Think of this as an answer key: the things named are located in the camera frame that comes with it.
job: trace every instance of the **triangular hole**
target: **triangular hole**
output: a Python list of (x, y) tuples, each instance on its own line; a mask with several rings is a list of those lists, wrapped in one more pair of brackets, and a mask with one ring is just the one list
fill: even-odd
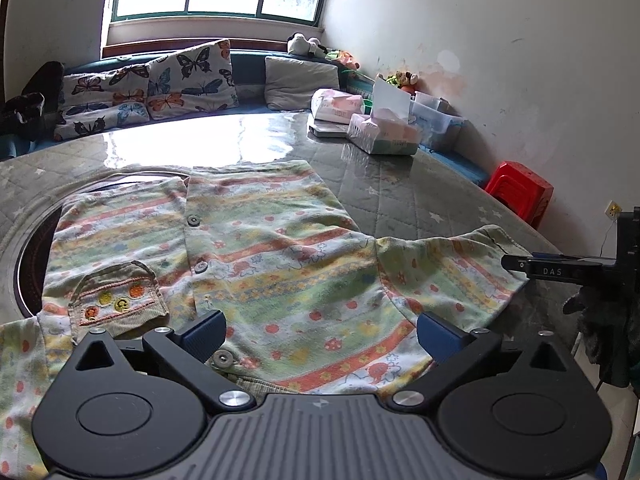
[(95, 341), (84, 352), (80, 362), (76, 365), (76, 370), (94, 370), (110, 366), (113, 366), (113, 359), (107, 352), (107, 347), (102, 341)]
[(549, 344), (542, 344), (533, 356), (530, 366), (532, 368), (542, 368), (543, 370), (553, 370), (555, 372), (565, 372), (566, 367), (562, 364), (560, 356)]

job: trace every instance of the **gray pillow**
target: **gray pillow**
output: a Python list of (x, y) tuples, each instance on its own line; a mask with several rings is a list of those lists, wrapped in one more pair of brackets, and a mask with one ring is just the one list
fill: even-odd
[(335, 65), (275, 56), (267, 56), (264, 63), (264, 100), (269, 110), (306, 110), (317, 90), (340, 89)]

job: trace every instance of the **shirt sleeve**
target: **shirt sleeve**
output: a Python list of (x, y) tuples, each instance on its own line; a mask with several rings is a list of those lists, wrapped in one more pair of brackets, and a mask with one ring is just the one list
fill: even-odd
[(462, 330), (490, 323), (527, 282), (502, 268), (504, 254), (528, 254), (498, 226), (451, 238), (377, 240), (386, 295), (413, 324), (433, 312)]
[(50, 385), (36, 317), (0, 325), (0, 473), (36, 480), (47, 474), (31, 436), (31, 418)]

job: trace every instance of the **clear plastic bin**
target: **clear plastic bin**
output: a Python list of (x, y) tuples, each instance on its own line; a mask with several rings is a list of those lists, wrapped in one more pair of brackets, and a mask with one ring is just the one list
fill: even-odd
[(427, 106), (411, 101), (409, 124), (420, 131), (420, 144), (436, 152), (450, 152), (453, 149), (464, 117), (443, 114)]

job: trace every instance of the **pillow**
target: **pillow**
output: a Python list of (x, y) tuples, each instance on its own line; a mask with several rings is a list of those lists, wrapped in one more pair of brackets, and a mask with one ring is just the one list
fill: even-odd
[(110, 128), (149, 122), (145, 65), (63, 78), (55, 140), (98, 134)]
[(229, 40), (206, 43), (147, 64), (146, 106), (153, 119), (238, 106)]
[(267, 56), (264, 63), (264, 100), (269, 110), (307, 110), (317, 90), (340, 89), (335, 65), (275, 56)]

